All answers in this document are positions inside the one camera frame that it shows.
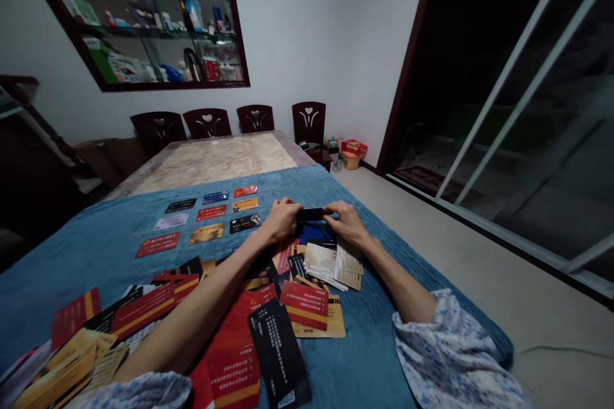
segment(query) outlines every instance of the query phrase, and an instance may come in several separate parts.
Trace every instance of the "blue card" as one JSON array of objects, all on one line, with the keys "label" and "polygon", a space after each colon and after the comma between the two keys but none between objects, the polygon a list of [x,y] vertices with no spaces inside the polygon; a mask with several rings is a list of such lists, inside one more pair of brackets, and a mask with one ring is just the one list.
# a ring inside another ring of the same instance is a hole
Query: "blue card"
[{"label": "blue card", "polygon": [[228,192],[216,192],[213,194],[205,195],[203,197],[203,205],[207,205],[209,203],[215,203],[216,201],[224,201],[228,199]]}]

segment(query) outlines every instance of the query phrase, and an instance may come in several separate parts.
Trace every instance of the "person's right hand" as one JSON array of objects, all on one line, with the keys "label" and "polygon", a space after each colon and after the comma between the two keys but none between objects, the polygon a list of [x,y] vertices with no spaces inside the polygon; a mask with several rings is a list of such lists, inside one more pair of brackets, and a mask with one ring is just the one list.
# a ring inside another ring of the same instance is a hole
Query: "person's right hand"
[{"label": "person's right hand", "polygon": [[[355,246],[362,247],[370,238],[363,221],[351,204],[345,201],[335,201],[323,207],[324,220],[333,228],[337,235]],[[329,214],[337,213],[339,220],[333,219]]]}]

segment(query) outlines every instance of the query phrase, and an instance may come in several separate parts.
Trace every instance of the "glass shelf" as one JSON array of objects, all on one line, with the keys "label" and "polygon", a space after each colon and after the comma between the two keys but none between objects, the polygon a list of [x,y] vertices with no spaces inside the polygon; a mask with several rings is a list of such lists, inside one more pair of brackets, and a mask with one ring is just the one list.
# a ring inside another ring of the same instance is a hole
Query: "glass shelf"
[{"label": "glass shelf", "polygon": [[206,32],[196,31],[168,31],[165,29],[141,29],[139,27],[111,27],[90,26],[79,24],[83,34],[89,34],[96,38],[156,38],[160,40],[198,40],[200,42],[236,42],[236,36],[232,33],[211,35]]}]

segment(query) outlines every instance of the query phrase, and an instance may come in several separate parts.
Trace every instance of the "chair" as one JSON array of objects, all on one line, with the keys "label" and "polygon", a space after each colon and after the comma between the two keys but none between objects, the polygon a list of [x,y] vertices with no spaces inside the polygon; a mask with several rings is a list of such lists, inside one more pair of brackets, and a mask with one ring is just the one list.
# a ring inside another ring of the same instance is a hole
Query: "chair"
[{"label": "chair", "polygon": [[324,145],[324,122],[326,119],[326,104],[322,102],[299,102],[292,106],[294,120],[294,141],[299,144],[319,144],[319,148],[306,150],[305,153],[317,164],[331,172],[332,158],[322,147]]},{"label": "chair", "polygon": [[322,102],[299,102],[292,106],[294,141],[299,144],[324,144],[324,120],[326,104]]},{"label": "chair", "polygon": [[181,115],[174,112],[146,112],[130,117],[147,158],[171,142],[186,141]]},{"label": "chair", "polygon": [[248,134],[252,132],[273,131],[273,108],[270,105],[246,105],[237,109],[241,132]]},{"label": "chair", "polygon": [[232,135],[228,112],[224,109],[196,109],[184,113],[192,139]]}]

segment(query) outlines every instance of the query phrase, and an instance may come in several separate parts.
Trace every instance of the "white wall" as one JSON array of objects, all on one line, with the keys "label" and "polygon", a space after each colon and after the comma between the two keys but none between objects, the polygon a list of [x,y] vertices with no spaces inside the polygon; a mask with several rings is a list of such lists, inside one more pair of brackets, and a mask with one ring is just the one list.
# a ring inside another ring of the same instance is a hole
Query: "white wall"
[{"label": "white wall", "polygon": [[376,164],[418,0],[237,0],[250,88],[102,93],[45,0],[0,0],[0,73],[40,81],[35,105],[69,144],[134,135],[148,111],[273,106],[293,137],[291,105],[327,104],[326,135],[369,145]]}]

